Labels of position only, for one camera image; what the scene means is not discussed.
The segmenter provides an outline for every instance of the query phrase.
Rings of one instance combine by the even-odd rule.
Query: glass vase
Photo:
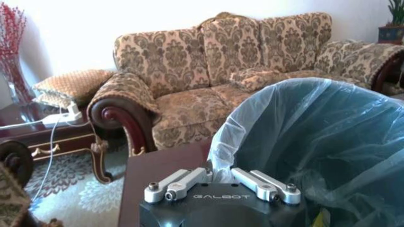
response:
[[[23,76],[19,54],[0,56],[0,74],[8,85],[12,102],[19,106],[28,105],[35,93]]]

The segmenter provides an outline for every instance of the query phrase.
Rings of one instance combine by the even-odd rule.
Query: silver metal bracket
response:
[[[187,196],[187,191],[195,186],[196,183],[212,182],[214,173],[207,168],[196,168],[183,179],[174,182],[167,187],[166,199],[176,201]]]
[[[160,182],[151,182],[148,187],[144,189],[144,200],[148,203],[162,201],[168,185],[182,179],[190,172],[191,171],[187,169],[180,169]]]
[[[302,192],[294,184],[284,184],[258,170],[247,173],[240,168],[232,169],[235,179],[246,185],[258,197],[268,202],[282,200],[291,205],[300,204]]]

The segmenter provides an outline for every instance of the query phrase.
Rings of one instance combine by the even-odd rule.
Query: blue plastic bag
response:
[[[330,79],[290,79],[252,95],[214,136],[215,181],[231,166],[295,183],[307,225],[404,226],[403,102]]]

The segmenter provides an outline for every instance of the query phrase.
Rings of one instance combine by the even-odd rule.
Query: white wall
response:
[[[26,9],[22,44],[30,84],[71,70],[115,69],[112,47],[124,33],[187,28],[222,11],[254,18],[328,12],[334,40],[375,42],[390,19],[388,0],[6,0]],[[0,108],[10,103],[0,83]]]

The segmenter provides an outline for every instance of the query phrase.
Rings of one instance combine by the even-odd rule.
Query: sofa armrest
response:
[[[315,69],[346,78],[355,78],[368,89],[380,92],[392,62],[403,54],[402,45],[354,41],[328,42],[318,55]]]
[[[96,126],[124,128],[132,155],[156,150],[152,118],[159,112],[148,86],[131,73],[118,73],[111,77],[87,108],[90,121]]]

